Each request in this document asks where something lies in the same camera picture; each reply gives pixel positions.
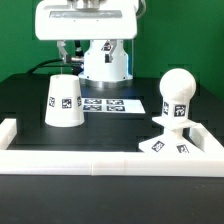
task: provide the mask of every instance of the upside-down cup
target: upside-down cup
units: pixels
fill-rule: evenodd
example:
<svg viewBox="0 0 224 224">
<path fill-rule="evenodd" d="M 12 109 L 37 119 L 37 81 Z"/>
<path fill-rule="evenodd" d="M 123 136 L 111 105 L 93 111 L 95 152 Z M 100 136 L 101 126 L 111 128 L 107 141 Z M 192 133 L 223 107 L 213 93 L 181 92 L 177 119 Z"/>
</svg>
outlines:
<svg viewBox="0 0 224 224">
<path fill-rule="evenodd" d="M 74 127 L 84 122 L 77 76 L 66 74 L 51 76 L 45 122 L 54 127 Z"/>
</svg>

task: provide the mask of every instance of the green background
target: green background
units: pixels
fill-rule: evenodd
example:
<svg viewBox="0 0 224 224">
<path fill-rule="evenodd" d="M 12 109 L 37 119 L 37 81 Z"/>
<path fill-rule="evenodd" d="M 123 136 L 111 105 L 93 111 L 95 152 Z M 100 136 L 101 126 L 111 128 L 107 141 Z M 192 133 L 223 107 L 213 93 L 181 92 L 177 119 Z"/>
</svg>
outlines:
<svg viewBox="0 0 224 224">
<path fill-rule="evenodd" d="M 58 58 L 56 42 L 39 41 L 35 36 L 38 2 L 0 1 L 0 80 Z M 171 68 L 185 68 L 224 99 L 224 1 L 146 2 L 147 12 L 138 21 L 134 40 L 134 76 L 161 77 Z"/>
</svg>

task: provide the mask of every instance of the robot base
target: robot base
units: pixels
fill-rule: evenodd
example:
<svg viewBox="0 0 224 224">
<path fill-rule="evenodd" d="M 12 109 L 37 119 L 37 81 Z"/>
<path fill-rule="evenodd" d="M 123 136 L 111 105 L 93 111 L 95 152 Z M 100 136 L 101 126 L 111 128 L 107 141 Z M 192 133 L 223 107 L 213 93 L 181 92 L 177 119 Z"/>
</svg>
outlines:
<svg viewBox="0 0 224 224">
<path fill-rule="evenodd" d="M 117 82 L 106 82 L 106 81 L 93 81 L 90 79 L 83 78 L 82 75 L 79 75 L 79 81 L 81 85 L 87 85 L 100 89 L 109 89 L 109 88 L 119 88 L 130 86 L 132 84 L 132 79 L 117 81 Z"/>
</svg>

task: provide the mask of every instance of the white ball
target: white ball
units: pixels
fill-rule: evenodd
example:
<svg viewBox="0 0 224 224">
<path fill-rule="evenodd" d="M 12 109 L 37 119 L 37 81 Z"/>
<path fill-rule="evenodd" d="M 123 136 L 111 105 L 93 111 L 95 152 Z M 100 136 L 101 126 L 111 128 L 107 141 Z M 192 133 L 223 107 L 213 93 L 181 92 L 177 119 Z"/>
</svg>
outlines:
<svg viewBox="0 0 224 224">
<path fill-rule="evenodd" d="M 190 72 L 176 68 L 168 71 L 160 81 L 163 98 L 174 101 L 190 101 L 196 90 L 196 82 Z"/>
</svg>

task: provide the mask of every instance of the black table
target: black table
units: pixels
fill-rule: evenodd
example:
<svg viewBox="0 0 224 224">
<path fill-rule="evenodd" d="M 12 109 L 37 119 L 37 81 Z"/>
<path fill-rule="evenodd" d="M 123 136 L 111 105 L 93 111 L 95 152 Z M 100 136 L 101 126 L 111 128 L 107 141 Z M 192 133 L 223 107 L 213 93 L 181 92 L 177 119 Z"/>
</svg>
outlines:
<svg viewBox="0 0 224 224">
<path fill-rule="evenodd" d="M 151 121 L 161 114 L 159 79 L 119 89 L 83 86 L 86 98 L 140 99 L 146 114 L 85 113 L 74 128 L 44 123 L 48 85 L 49 76 L 26 74 L 0 84 L 0 119 L 18 123 L 9 149 L 138 153 L 140 141 L 162 133 Z M 189 117 L 223 144 L 222 111 L 224 103 L 198 85 Z M 223 178 L 1 175 L 0 182 L 1 224 L 224 222 Z"/>
</svg>

